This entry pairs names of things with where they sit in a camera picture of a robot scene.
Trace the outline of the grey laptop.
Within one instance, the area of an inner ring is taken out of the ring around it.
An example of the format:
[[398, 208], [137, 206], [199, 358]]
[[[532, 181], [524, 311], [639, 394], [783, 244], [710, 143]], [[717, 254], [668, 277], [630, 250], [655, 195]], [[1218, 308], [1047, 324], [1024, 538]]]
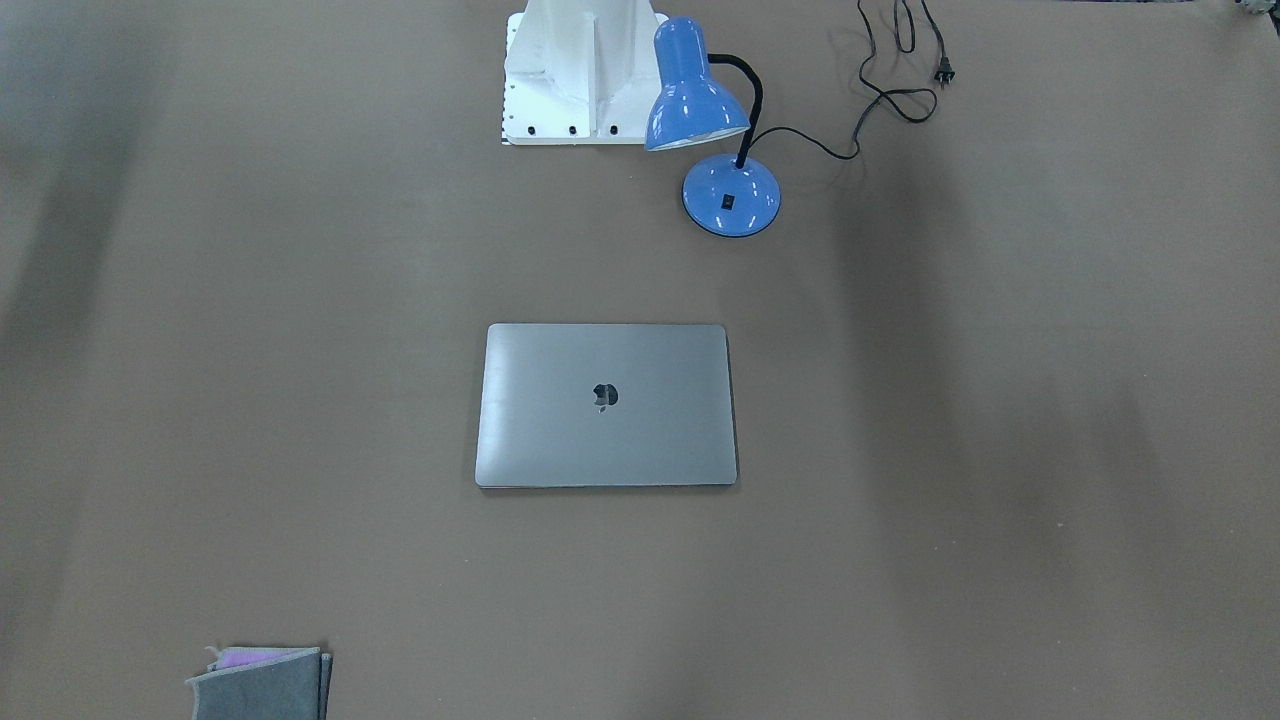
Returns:
[[739, 477], [723, 325], [489, 325], [479, 487], [733, 486]]

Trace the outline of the blue desk lamp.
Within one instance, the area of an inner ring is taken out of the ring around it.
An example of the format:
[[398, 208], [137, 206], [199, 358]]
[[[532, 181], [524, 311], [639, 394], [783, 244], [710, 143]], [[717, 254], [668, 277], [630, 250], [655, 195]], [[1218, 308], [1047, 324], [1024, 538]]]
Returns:
[[[739, 56], [709, 53], [701, 26], [691, 17], [660, 22], [653, 46], [660, 91], [646, 123], [645, 150], [739, 138], [737, 151], [704, 158], [689, 169], [681, 202], [689, 218], [712, 234], [742, 238], [764, 231], [778, 217], [782, 197], [774, 174], [750, 155], [763, 105], [758, 73]], [[749, 110], [713, 76], [713, 65], [733, 67], [746, 77], [753, 90]]]

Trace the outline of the folded grey cloth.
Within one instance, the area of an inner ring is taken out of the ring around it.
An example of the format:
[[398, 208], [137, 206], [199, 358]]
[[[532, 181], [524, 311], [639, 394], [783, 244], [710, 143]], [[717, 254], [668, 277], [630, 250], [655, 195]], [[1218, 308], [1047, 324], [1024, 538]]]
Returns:
[[186, 680], [192, 719], [324, 719], [332, 655], [320, 647], [212, 647], [206, 673]]

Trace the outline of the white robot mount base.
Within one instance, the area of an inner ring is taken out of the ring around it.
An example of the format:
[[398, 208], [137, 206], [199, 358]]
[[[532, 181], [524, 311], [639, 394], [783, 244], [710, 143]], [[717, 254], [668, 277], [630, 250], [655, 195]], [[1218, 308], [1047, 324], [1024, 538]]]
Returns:
[[511, 14], [502, 142], [644, 145], [667, 18], [649, 1], [530, 1]]

